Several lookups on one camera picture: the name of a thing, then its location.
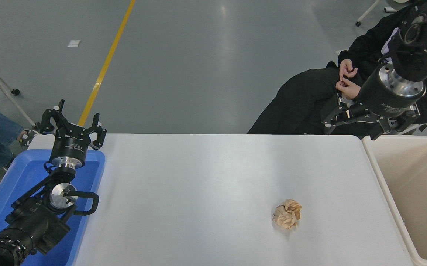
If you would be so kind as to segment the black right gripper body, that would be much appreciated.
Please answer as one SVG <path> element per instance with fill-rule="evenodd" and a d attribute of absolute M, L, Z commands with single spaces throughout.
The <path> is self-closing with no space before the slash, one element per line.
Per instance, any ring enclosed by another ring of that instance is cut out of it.
<path fill-rule="evenodd" d="M 352 116 L 370 112 L 378 117 L 395 118 L 402 115 L 426 92 L 422 81 L 409 81 L 401 77 L 392 66 L 376 69 L 361 86 Z"/>

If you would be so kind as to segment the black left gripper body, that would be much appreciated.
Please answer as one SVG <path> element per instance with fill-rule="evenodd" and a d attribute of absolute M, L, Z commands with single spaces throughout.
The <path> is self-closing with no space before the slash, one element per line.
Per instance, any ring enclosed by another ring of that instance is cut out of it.
<path fill-rule="evenodd" d="M 74 158 L 85 162 L 90 138 L 82 136 L 85 129 L 77 125 L 62 126 L 55 131 L 55 141 L 50 155 L 54 162 L 57 158 Z"/>

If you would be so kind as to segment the seated person's left hand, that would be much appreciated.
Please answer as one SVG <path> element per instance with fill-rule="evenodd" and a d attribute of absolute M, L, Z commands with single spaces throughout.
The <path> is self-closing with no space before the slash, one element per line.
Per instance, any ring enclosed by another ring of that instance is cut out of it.
<path fill-rule="evenodd" d="M 336 89 L 340 91 L 342 96 L 345 98 L 353 100 L 358 96 L 361 87 L 354 82 L 343 78 L 341 81 L 336 83 Z"/>

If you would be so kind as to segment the seated person's right hand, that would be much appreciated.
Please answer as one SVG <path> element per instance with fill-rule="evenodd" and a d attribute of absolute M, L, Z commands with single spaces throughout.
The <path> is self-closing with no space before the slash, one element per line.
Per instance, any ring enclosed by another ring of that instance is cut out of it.
<path fill-rule="evenodd" d="M 344 78 L 353 78 L 357 74 L 357 68 L 353 67 L 353 62 L 350 59 L 344 59 L 339 65 L 339 80 Z"/>

